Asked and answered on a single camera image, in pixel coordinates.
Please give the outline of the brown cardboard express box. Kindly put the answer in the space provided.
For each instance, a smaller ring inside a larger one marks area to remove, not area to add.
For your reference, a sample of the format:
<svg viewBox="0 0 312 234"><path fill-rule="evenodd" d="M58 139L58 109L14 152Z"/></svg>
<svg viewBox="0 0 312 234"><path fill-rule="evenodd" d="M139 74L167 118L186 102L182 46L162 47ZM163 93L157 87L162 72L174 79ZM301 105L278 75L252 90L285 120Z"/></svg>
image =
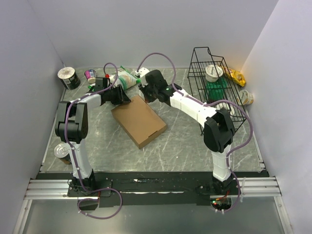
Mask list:
<svg viewBox="0 0 312 234"><path fill-rule="evenodd" d="M128 104L114 108L112 115L134 144L142 149L161 135L167 124L139 95L131 98Z"/></svg>

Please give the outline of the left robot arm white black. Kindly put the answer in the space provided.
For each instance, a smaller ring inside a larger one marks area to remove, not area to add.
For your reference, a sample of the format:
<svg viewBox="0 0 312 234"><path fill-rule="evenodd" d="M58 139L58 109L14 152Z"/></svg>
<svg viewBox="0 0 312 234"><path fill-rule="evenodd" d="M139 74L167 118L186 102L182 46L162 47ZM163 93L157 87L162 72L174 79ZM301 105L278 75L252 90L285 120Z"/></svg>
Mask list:
<svg viewBox="0 0 312 234"><path fill-rule="evenodd" d="M109 78L98 78L93 89L84 96L58 104L55 133L69 149L73 166L71 187L86 196L98 191L85 144L89 126L88 113L106 102L121 105L128 104L131 100L122 85L115 85Z"/></svg>

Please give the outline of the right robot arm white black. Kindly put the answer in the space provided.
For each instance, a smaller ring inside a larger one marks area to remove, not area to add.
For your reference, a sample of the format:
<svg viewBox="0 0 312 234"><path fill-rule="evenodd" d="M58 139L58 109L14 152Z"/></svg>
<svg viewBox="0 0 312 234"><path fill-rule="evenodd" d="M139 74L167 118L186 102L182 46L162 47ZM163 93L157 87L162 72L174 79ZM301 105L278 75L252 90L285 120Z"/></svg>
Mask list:
<svg viewBox="0 0 312 234"><path fill-rule="evenodd" d="M228 153L235 134L229 111L205 106L175 83L168 84L159 70L142 68L136 76L146 80L138 87L147 103L159 100L183 111L203 127L203 141L213 155L213 189L221 195L226 193L233 179Z"/></svg>

